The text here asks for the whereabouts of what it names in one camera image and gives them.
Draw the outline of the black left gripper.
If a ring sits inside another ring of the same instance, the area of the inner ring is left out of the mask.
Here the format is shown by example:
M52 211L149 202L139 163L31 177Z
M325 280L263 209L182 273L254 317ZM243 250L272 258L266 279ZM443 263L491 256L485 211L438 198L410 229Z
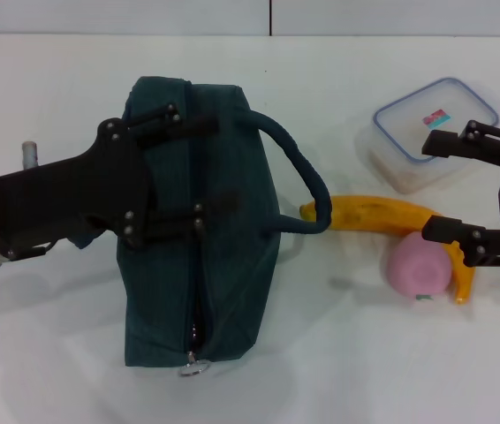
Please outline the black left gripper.
M13 261L35 246L100 231L133 247L199 237L208 215L201 203L147 215L152 183L140 151L219 130L217 116L187 117L175 103L136 114L127 103L123 121L102 122L83 154L0 177L0 253Z

